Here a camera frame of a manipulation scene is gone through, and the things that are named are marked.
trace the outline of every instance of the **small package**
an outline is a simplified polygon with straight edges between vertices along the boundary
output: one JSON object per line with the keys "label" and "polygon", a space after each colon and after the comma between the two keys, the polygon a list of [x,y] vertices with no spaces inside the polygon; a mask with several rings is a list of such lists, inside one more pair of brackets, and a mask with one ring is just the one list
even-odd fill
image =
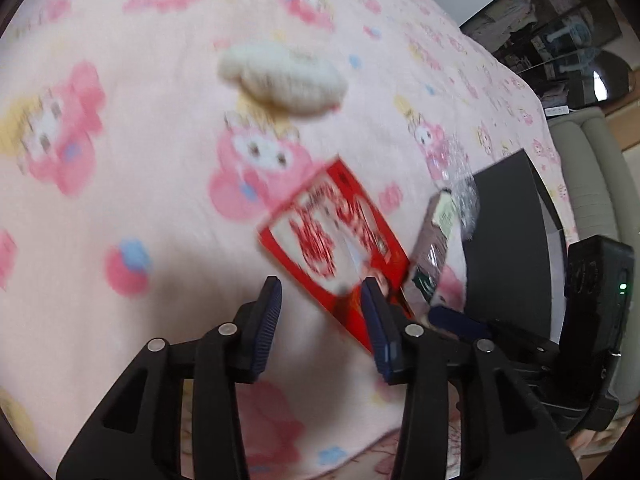
{"label": "small package", "polygon": [[429,325],[429,311],[447,257],[452,229],[458,224],[456,204],[448,191],[434,195],[411,256],[402,293],[409,310],[421,323]]}
{"label": "small package", "polygon": [[260,231],[264,247],[358,341],[370,349],[360,284],[399,291],[408,259],[360,183],[337,159],[281,206]]}

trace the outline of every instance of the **bed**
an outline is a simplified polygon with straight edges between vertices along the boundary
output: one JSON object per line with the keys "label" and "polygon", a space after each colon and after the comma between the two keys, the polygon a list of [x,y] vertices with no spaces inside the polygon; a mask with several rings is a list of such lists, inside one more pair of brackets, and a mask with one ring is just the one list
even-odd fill
{"label": "bed", "polygon": [[[222,82],[221,53],[254,40],[329,59],[342,105],[288,116]],[[526,150],[577,240],[536,95],[432,0],[25,0],[0,60],[0,406],[50,475],[146,341],[201,337],[270,274],[284,287],[270,366],[238,393],[252,478],[389,475],[402,389],[257,242],[336,156],[407,254],[447,137],[474,172]],[[255,135],[261,161],[238,148]]]}

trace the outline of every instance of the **plastic bag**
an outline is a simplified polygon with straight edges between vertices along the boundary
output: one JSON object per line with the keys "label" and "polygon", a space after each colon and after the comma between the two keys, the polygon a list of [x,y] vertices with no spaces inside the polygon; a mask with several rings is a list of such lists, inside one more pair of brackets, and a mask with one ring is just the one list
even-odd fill
{"label": "plastic bag", "polygon": [[442,139],[428,156],[427,165],[439,189],[449,190],[460,218],[462,239],[470,240],[476,228],[480,201],[476,181],[473,178],[462,145],[456,136]]}

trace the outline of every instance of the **metal screw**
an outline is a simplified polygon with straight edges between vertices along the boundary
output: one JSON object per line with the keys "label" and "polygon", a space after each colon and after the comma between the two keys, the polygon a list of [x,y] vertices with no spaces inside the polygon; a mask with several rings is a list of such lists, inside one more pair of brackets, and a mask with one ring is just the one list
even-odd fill
{"label": "metal screw", "polygon": [[157,337],[149,341],[146,344],[146,347],[150,352],[159,352],[164,348],[164,345],[166,345],[166,343],[164,342],[164,339],[160,339],[159,337]]}
{"label": "metal screw", "polygon": [[424,334],[424,329],[420,325],[413,323],[404,327],[404,332],[411,337],[420,337]]}
{"label": "metal screw", "polygon": [[481,339],[476,343],[476,346],[478,347],[479,351],[485,352],[487,354],[489,352],[493,352],[495,348],[494,342],[490,341],[489,339]]}
{"label": "metal screw", "polygon": [[218,329],[218,332],[220,332],[221,335],[233,335],[237,331],[238,327],[233,323],[225,323],[224,325],[220,325],[220,328]]}

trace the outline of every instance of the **power strip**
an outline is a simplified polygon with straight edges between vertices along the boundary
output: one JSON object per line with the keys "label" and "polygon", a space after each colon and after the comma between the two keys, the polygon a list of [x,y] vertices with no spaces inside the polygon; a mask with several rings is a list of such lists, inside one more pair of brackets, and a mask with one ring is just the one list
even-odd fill
{"label": "power strip", "polygon": [[558,115],[567,115],[569,113],[568,106],[556,106],[553,108],[545,108],[545,115],[547,117],[556,117]]}

